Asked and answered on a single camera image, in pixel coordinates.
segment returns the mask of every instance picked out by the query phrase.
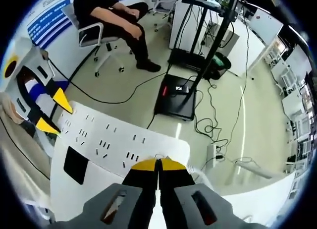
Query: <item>white robot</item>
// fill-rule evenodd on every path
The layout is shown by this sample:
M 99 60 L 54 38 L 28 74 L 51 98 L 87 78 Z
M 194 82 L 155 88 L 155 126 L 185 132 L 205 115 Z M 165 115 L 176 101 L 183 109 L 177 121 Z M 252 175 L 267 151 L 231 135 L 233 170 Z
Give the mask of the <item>white robot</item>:
M 29 38 L 13 39 L 6 52 L 6 62 L 1 68 L 0 91 L 6 92 L 16 112 L 31 121 L 39 130 L 59 134 L 60 129 L 41 111 L 30 98 L 24 82 L 24 74 L 32 75 L 52 99 L 69 113 L 73 113 L 63 90 L 53 80 L 48 53 L 33 45 Z

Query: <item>floor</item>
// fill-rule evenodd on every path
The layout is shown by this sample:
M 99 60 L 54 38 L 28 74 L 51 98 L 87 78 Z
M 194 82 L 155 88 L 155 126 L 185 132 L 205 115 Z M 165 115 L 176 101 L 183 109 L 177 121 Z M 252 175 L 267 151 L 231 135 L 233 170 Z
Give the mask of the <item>floor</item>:
M 93 57 L 90 57 L 73 78 L 73 82 L 96 99 L 107 102 L 121 102 L 128 99 L 135 87 L 157 75 L 163 74 L 167 69 L 167 60 L 170 50 L 168 49 L 170 28 L 165 26 L 158 32 L 154 32 L 154 23 L 159 15 L 153 17 L 147 15 L 141 20 L 146 30 L 146 38 L 149 54 L 152 61 L 160 64 L 162 69 L 159 73 L 150 73 L 138 70 L 135 67 L 133 55 L 126 54 L 119 58 L 125 65 L 125 72 L 119 73 L 118 65 L 109 59 L 100 70 L 100 77 L 94 76 Z M 122 41 L 118 46 L 126 47 Z M 170 74 L 188 78 L 195 75 L 194 72 L 173 66 Z M 282 172 L 285 160 L 290 155 L 286 132 L 286 117 L 283 113 L 279 90 L 274 85 L 274 80 L 268 66 L 260 61 L 252 70 L 252 77 L 247 77 L 247 87 L 242 99 L 239 118 L 228 146 L 222 147 L 221 152 L 226 153 L 225 160 L 217 164 L 208 172 L 211 183 L 221 192 L 223 187 L 231 187 L 234 184 L 243 184 L 250 180 L 244 169 L 236 168 L 230 160 L 239 157 L 252 157 L 262 168 L 271 172 Z M 146 128 L 153 117 L 153 109 L 163 75 L 159 76 L 137 89 L 133 97 L 123 104 L 98 103 L 70 85 L 66 91 L 69 100 L 75 100 L 99 110 L 107 115 L 120 120 Z M 230 139 L 230 134 L 237 118 L 239 101 L 244 87 L 245 77 L 239 78 L 230 72 L 226 72 L 218 81 L 211 81 L 216 89 L 210 89 L 214 112 L 210 105 L 210 97 L 207 93 L 209 83 L 201 81 L 198 89 L 204 93 L 202 102 L 196 109 L 198 119 L 216 116 L 218 127 L 222 128 L 219 139 Z M 197 93 L 197 102 L 202 95 Z M 55 120 L 60 110 L 56 111 Z M 205 120 L 199 125 L 202 131 L 209 124 Z M 207 146 L 211 143 L 208 137 L 194 131 L 194 122 L 157 115 L 150 126 L 150 130 L 172 137 L 185 140 L 191 147 L 190 164 L 202 167 L 206 162 Z

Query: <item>office chair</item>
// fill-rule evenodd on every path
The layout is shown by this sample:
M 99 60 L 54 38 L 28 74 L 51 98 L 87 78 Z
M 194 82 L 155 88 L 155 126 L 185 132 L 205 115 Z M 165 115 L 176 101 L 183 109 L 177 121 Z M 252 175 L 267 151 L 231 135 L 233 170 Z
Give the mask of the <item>office chair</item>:
M 65 7 L 62 8 L 62 12 L 68 17 L 68 19 L 71 21 L 71 23 L 76 27 L 76 29 L 78 30 L 78 40 L 79 40 L 79 47 L 84 48 L 84 47 L 93 47 L 93 46 L 97 46 L 97 49 L 95 50 L 95 54 L 94 54 L 94 61 L 98 62 L 98 50 L 100 48 L 100 46 L 102 44 L 106 45 L 107 48 L 107 54 L 102 58 L 101 61 L 98 62 L 96 68 L 95 68 L 95 77 L 99 77 L 99 69 L 100 67 L 103 65 L 103 63 L 110 57 L 112 57 L 118 64 L 119 64 L 119 72 L 122 73 L 124 72 L 124 65 L 122 64 L 122 62 L 115 56 L 116 53 L 122 53 L 123 51 L 119 50 L 117 48 L 117 46 L 114 47 L 114 49 L 112 49 L 111 47 L 111 42 L 115 42 L 117 41 L 119 38 L 118 37 L 102 37 L 102 33 L 103 33 L 103 29 L 104 29 L 104 25 L 101 22 L 97 22 L 95 24 L 89 25 L 87 27 L 84 28 L 79 28 L 79 22 L 76 18 L 75 12 L 74 12 L 74 6 L 73 4 L 69 4 Z M 86 38 L 86 34 L 85 34 L 85 30 L 91 29 L 91 28 L 95 28 L 95 27 L 99 27 L 99 36 L 97 39 L 93 39 L 93 40 L 85 40 Z
M 154 2 L 154 7 L 153 7 L 153 15 L 156 13 L 163 13 L 165 14 L 162 20 L 168 17 L 167 22 L 163 22 L 160 24 L 155 23 L 155 32 L 159 31 L 160 28 L 162 28 L 165 25 L 168 25 L 172 27 L 172 24 L 170 22 L 170 16 L 175 10 L 175 4 L 177 0 L 152 0 Z

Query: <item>blue poster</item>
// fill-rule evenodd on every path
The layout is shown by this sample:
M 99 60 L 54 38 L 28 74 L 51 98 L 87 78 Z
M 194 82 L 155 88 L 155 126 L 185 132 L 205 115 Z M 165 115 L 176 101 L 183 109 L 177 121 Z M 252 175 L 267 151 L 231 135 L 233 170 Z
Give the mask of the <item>blue poster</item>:
M 69 5 L 70 0 L 64 0 L 41 14 L 28 28 L 30 38 L 36 43 L 56 23 L 65 18 L 62 8 Z

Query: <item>chair armrest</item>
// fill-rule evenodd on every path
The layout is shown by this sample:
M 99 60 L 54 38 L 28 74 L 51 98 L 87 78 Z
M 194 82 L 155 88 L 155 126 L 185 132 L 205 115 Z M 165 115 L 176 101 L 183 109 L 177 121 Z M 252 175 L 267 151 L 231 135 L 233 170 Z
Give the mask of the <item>chair armrest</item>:
M 97 22 L 97 23 L 91 24 L 87 27 L 80 28 L 80 29 L 78 29 L 78 33 L 81 33 L 83 31 L 86 31 L 86 30 L 91 29 L 93 27 L 99 27 L 99 35 L 98 35 L 97 45 L 100 46 L 101 45 L 101 38 L 102 38 L 103 30 L 104 30 L 104 25 L 101 22 Z M 79 45 L 81 45 L 81 43 L 85 37 L 86 37 L 86 35 L 80 40 Z

